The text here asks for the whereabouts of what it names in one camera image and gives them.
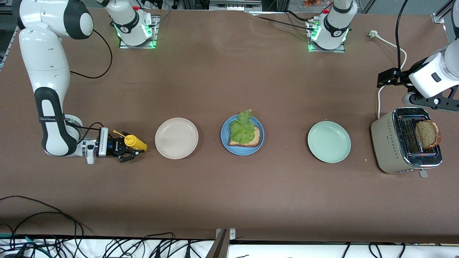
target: lettuce leaf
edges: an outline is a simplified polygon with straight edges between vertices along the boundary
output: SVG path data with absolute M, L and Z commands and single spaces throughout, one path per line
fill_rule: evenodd
M 252 109 L 245 110 L 237 116 L 237 120 L 231 122 L 231 140 L 245 144 L 255 138 L 255 126 L 249 121 L 252 117 Z

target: sandwich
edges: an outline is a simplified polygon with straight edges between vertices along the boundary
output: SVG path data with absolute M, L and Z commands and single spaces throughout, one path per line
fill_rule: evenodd
M 231 122 L 229 146 L 257 147 L 260 144 L 260 128 L 250 122 L 251 117 L 252 109 L 249 109 L 239 113 L 237 119 Z
M 430 120 L 417 122 L 415 134 L 424 150 L 431 149 L 440 144 L 440 131 L 437 125 Z

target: table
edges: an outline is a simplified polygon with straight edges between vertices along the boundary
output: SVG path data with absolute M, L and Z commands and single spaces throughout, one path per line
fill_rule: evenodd
M 213 238 L 236 228 L 243 239 L 301 241 L 457 242 L 458 113 L 429 111 L 442 131 L 443 164 L 392 175 L 378 169 L 369 127 L 376 119 L 376 80 L 396 65 L 395 16 L 356 15 L 345 54 L 308 52 L 304 31 L 238 11 L 172 11 L 157 48 L 121 50 L 104 10 L 90 10 L 95 29 L 113 50 L 100 79 L 71 77 L 64 112 L 85 125 L 100 121 L 149 144 L 132 162 L 55 158 L 42 133 L 30 82 L 15 40 L 0 74 L 0 196 L 24 195 L 54 206 L 91 228 L 88 235 Z M 298 25 L 292 17 L 269 15 Z M 429 16 L 403 16 L 400 43 L 407 67 L 447 43 Z M 95 76 L 109 62 L 97 36 L 63 40 L 73 71 Z M 401 107 L 402 87 L 382 92 L 382 112 Z M 258 152 L 229 153 L 220 128 L 246 109 L 265 129 Z M 198 128 L 194 153 L 182 160 L 154 148 L 156 129 L 183 117 Z M 349 133 L 352 149 L 340 163 L 316 159 L 308 130 L 330 120 Z M 0 221 L 15 223 L 45 207 L 0 203 Z M 73 224 L 42 215 L 18 233 L 73 234 Z

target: toast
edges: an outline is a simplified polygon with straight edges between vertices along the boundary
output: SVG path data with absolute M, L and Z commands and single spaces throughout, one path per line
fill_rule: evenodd
M 260 143 L 260 140 L 261 140 L 260 128 L 255 126 L 255 137 L 253 138 L 251 142 L 242 144 L 237 141 L 233 141 L 230 138 L 228 145 L 229 146 L 239 146 L 239 147 L 257 147 L 258 144 Z
M 430 120 L 417 122 L 415 134 L 424 150 L 439 145 L 442 138 L 437 125 Z

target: mounting plate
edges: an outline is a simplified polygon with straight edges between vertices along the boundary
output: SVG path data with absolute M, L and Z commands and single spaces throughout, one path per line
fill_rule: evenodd
M 220 231 L 222 231 L 222 229 L 217 229 L 217 232 L 215 233 L 215 238 L 218 237 L 218 235 L 220 234 Z M 233 240 L 235 238 L 236 238 L 236 229 L 229 229 L 229 239 Z

